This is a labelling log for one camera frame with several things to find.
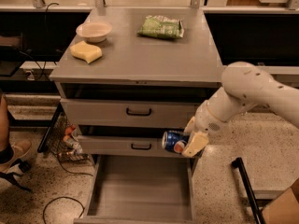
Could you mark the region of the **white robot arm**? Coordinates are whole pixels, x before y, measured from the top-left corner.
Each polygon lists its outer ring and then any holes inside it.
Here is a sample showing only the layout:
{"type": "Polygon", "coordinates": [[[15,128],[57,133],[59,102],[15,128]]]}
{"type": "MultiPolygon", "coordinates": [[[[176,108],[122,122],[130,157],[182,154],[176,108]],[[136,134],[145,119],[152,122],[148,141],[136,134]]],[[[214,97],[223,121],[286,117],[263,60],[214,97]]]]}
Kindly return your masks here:
{"type": "Polygon", "coordinates": [[[299,127],[299,90],[274,80],[260,67],[250,63],[229,64],[221,74],[221,87],[197,108],[185,127],[189,140],[182,151],[194,157],[220,133],[237,114],[263,105],[296,128],[299,127]]]}

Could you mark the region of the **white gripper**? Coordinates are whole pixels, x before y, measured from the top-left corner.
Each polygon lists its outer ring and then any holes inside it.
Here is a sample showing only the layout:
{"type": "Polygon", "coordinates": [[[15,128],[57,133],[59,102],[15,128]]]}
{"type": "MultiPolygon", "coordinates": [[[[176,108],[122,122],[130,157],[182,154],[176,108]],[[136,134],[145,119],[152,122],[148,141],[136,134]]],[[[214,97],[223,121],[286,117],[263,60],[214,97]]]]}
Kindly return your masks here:
{"type": "Polygon", "coordinates": [[[205,100],[197,108],[186,127],[185,133],[190,135],[187,146],[183,149],[182,155],[187,158],[194,157],[209,142],[208,135],[222,133],[228,123],[227,112],[221,103],[205,100]]]}

